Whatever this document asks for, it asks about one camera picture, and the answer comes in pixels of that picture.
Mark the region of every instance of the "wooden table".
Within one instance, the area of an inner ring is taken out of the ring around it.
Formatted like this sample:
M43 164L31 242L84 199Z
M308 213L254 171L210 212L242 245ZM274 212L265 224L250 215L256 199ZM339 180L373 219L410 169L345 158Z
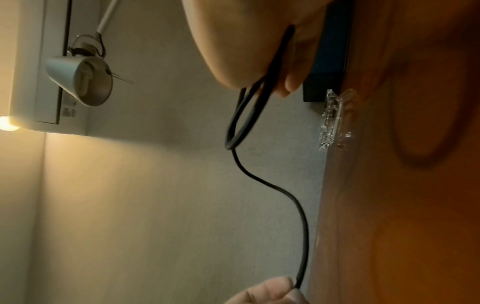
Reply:
M480 1L357 0L311 304L480 303Z

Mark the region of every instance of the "beige wall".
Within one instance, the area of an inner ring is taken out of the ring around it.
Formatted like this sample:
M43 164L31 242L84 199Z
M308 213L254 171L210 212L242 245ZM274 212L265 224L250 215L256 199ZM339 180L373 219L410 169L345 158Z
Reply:
M90 137L47 136L28 303L222 303L295 275L300 218L223 148L237 94L210 75L181 2L122 2L105 43L135 84L115 82ZM315 231L320 117L301 99L272 100L238 153Z
M0 2L0 116L9 113L18 3ZM0 131L0 302L24 302L44 135Z

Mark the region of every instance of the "white air conditioner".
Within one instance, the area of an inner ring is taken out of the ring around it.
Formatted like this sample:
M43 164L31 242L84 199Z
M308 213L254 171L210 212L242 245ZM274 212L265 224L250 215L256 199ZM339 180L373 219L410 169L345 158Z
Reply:
M93 33L101 0L20 0L10 122L41 132L85 135L89 108L47 76L47 59L67 55L77 35Z

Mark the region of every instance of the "lamp shade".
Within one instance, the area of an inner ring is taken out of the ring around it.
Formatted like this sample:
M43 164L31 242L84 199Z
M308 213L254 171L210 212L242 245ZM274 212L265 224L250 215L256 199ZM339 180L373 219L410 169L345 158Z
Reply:
M50 79L86 106L102 105L112 93L112 73L99 57L52 58L46 63L46 72Z

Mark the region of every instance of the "light bulb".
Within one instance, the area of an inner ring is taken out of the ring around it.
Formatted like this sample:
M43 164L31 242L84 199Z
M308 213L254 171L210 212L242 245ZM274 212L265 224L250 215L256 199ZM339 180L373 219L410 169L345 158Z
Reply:
M14 126L10 123L10 118L8 116L0 117L0 130L3 131L16 131L20 129L17 126Z

